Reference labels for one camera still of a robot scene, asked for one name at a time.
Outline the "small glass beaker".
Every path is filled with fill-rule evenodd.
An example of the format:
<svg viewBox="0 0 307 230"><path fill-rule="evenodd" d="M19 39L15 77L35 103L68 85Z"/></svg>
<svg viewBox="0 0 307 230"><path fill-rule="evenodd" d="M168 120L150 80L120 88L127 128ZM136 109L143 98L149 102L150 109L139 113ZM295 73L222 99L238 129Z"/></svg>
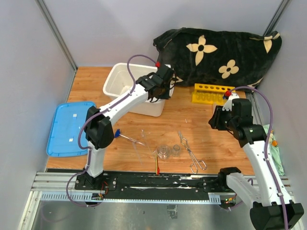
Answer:
<svg viewBox="0 0 307 230"><path fill-rule="evenodd" d="M181 147L179 145L175 144L172 147L171 152L172 152L173 157L179 157L180 153L181 153Z"/></svg>

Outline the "white plastic bin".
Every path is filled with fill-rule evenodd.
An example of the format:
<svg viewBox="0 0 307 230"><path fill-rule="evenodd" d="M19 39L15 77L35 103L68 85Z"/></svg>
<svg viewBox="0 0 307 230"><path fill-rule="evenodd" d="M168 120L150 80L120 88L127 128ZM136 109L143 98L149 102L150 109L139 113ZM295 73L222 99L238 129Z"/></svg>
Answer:
<svg viewBox="0 0 307 230"><path fill-rule="evenodd" d="M139 77L156 72L157 69L157 67L137 64L116 64L103 86L103 93L112 101L101 106L100 111L114 121L119 120L128 112L159 117L166 100L150 103L148 92L138 84Z"/></svg>

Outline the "glass conical flask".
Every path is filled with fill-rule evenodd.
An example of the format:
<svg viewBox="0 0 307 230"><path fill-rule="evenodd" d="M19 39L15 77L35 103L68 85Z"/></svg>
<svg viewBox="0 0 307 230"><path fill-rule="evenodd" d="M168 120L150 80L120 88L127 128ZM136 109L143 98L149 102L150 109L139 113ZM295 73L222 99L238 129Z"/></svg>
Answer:
<svg viewBox="0 0 307 230"><path fill-rule="evenodd" d="M168 145L160 145L156 148L155 154L158 158L166 160L171 155L171 148Z"/></svg>

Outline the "yellow test tube rack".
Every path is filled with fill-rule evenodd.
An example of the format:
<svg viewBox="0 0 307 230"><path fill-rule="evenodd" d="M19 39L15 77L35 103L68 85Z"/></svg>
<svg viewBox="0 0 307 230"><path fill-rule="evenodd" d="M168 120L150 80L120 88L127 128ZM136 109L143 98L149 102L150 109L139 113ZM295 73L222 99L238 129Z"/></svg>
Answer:
<svg viewBox="0 0 307 230"><path fill-rule="evenodd" d="M224 94L232 89L234 87L195 83L191 102L194 104L224 105L226 102Z"/></svg>

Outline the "clear plastic tube rack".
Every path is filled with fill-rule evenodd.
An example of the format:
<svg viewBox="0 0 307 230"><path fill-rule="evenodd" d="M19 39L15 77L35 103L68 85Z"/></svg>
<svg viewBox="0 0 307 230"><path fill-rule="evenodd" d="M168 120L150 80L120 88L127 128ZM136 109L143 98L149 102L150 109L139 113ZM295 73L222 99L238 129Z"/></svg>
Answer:
<svg viewBox="0 0 307 230"><path fill-rule="evenodd" d="M216 103L213 103L213 104L212 104L212 112L213 112L213 113L215 112L216 107L217 107L217 104L216 104Z"/></svg>

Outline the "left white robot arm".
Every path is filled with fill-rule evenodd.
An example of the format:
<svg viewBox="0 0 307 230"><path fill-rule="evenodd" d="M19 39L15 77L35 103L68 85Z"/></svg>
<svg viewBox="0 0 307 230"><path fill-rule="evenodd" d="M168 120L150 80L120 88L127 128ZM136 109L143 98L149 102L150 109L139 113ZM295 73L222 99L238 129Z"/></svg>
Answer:
<svg viewBox="0 0 307 230"><path fill-rule="evenodd" d="M103 161L106 148L114 139L113 125L129 110L147 100L170 99L174 70L161 65L156 72L139 77L127 92L105 106L90 107L82 131L88 141L88 158L84 167L86 184L91 189L102 186Z"/></svg>

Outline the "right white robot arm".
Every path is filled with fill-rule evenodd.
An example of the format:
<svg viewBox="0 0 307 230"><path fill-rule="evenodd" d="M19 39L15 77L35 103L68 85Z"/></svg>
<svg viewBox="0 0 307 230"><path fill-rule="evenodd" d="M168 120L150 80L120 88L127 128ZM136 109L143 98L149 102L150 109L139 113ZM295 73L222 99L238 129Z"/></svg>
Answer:
<svg viewBox="0 0 307 230"><path fill-rule="evenodd" d="M231 95L223 106L216 106L209 125L231 131L252 165L258 182L255 188L238 168L221 169L218 188L233 190L246 204L252 225L257 230L290 230L304 214L283 185L266 143L263 126L253 123L252 104L248 99Z"/></svg>

